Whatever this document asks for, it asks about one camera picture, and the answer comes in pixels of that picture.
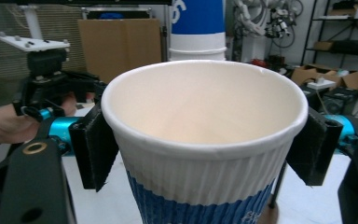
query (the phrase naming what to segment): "white wall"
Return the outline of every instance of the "white wall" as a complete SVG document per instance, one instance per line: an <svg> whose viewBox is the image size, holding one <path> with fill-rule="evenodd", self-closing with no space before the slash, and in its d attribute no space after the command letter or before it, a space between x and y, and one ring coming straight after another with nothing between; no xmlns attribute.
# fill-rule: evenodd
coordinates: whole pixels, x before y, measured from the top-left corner
<svg viewBox="0 0 358 224"><path fill-rule="evenodd" d="M282 49L282 51L279 50L278 47L272 45L272 49L270 51L270 54L280 54L282 53L282 56L285 57L285 61L288 64L291 65L298 65L301 63L301 57L303 53L303 49L305 47L306 37L307 37L307 31L310 24L311 19L311 11L314 4L314 1L309 0L301 0L304 5L304 12L300 17L296 19L297 26L295 26L295 33L296 33L296 41L294 45L287 49ZM313 18L316 19L324 14L325 6L327 1L318 1L317 6L315 8L315 13ZM311 48L313 46L313 43L317 41L318 35L320 33L321 28L321 21L314 21L312 23L311 29L310 29L310 39L308 43L308 47ZM326 40L330 38L331 36L335 35L337 32L339 32L341 29L343 29L345 26L349 25L347 21L330 21L325 24L324 32L322 35L322 40ZM344 39L349 35L348 31L347 33L344 33L343 35L340 35L338 39ZM354 32L352 39L358 39L358 32ZM267 44L266 52L269 52L269 46L270 46L270 40ZM313 60L313 51L306 51L306 57L304 60L304 63L312 63ZM332 54L332 53L318 53L317 61L316 63L324 64L330 67L340 67L342 59L342 54ZM358 71L358 56L352 56L347 55L346 59L344 61L344 64L341 68L348 69L348 70L357 70Z"/></svg>

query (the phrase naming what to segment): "floor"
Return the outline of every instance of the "floor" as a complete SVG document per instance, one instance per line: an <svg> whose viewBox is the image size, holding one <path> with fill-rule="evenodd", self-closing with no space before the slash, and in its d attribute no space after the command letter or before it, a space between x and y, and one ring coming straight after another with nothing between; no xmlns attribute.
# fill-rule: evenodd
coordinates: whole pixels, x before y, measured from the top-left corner
<svg viewBox="0 0 358 224"><path fill-rule="evenodd" d="M358 117L358 101L354 113ZM0 146L0 160L7 154L8 145ZM282 181L277 199L277 207L266 207L261 224L339 224L342 223L337 200L337 188L345 175L350 160L341 154L336 154L321 187L308 187L288 166ZM78 223L87 223L78 219Z"/></svg>

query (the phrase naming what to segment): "large paper cup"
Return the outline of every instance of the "large paper cup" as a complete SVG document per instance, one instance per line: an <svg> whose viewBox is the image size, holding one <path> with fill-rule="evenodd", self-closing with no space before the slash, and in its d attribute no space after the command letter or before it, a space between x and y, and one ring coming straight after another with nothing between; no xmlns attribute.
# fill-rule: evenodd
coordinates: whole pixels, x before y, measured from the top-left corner
<svg viewBox="0 0 358 224"><path fill-rule="evenodd" d="M102 109L144 223L255 223L308 115L286 77L206 60L124 73Z"/></svg>

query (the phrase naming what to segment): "finger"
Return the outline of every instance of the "finger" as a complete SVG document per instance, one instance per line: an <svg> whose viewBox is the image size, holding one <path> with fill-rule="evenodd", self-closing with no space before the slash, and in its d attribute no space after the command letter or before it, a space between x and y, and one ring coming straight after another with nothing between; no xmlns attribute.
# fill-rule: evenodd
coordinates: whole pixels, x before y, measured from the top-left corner
<svg viewBox="0 0 358 224"><path fill-rule="evenodd" d="M95 93L94 93L94 92L87 92L87 93L86 93L86 99L92 100L92 99L94 99L94 97L95 97Z"/></svg>
<svg viewBox="0 0 358 224"><path fill-rule="evenodd" d="M32 140L36 137L39 127L38 122L29 123L26 128L22 127L23 130L7 134L4 143L15 144Z"/></svg>
<svg viewBox="0 0 358 224"><path fill-rule="evenodd" d="M73 116L75 114L76 98L72 92L63 97L61 108L65 111L66 116Z"/></svg>

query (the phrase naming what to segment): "metal rod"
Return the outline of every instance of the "metal rod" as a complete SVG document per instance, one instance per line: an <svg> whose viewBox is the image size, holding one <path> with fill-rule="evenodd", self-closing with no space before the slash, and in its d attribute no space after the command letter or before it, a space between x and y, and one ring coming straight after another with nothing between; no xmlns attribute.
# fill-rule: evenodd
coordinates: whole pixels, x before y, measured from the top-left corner
<svg viewBox="0 0 358 224"><path fill-rule="evenodd" d="M37 6L21 6L24 10L24 15L28 23L28 28L33 39L43 39L42 31L40 30L39 20L37 18L36 9Z"/></svg>
<svg viewBox="0 0 358 224"><path fill-rule="evenodd" d="M170 11L168 6L163 6L163 8L164 8L164 26L162 27L162 29L163 29L163 34L165 32L164 34L165 36L163 36L162 38L163 41L162 61L167 62L170 58L169 47L171 45L170 43L171 30L170 30L169 22L171 22L171 20L170 20Z"/></svg>
<svg viewBox="0 0 358 224"><path fill-rule="evenodd" d="M348 26L346 26L344 29L342 29L341 31L339 31L338 33L336 33L335 35L333 35L332 37L328 38L327 40L332 40L333 38L335 38L336 36L344 33L344 31L348 30L351 27L351 32L350 32L350 37L351 38L351 34L353 33L353 24L350 24Z"/></svg>
<svg viewBox="0 0 358 224"><path fill-rule="evenodd" d="M327 1L327 5L324 8L324 16L327 15L329 6L330 6L330 0ZM322 34L323 34L323 30L324 30L324 23L325 23L325 21L322 21L322 27L321 27L320 32L319 32L318 41L321 41L321 39L322 39ZM316 63L317 56L318 56L318 51L315 50L315 52L313 54L313 60L312 60L313 63Z"/></svg>
<svg viewBox="0 0 358 224"><path fill-rule="evenodd" d="M304 65L305 54L307 53L308 41L310 39L310 28L312 27L313 14L315 13L315 8L316 8L316 3L317 2L318 2L318 0L315 0L313 2L312 12L310 13L310 25L308 27L307 37L305 39L305 45L304 45L304 50L303 50L303 55L301 57L301 64L300 65Z"/></svg>
<svg viewBox="0 0 358 224"><path fill-rule="evenodd" d="M269 202L269 205L268 205L270 208L275 208L276 201L277 201L277 198L278 198L278 193L279 193L279 190L281 188L281 183L282 183L282 180L283 180L283 175L284 175L284 172L286 170L286 165L287 165L287 161L284 161L284 163L282 165L282 168L281 168L281 170L279 172L279 175L278 175L278 179L277 179L277 183L275 185L274 193L272 194L271 201Z"/></svg>

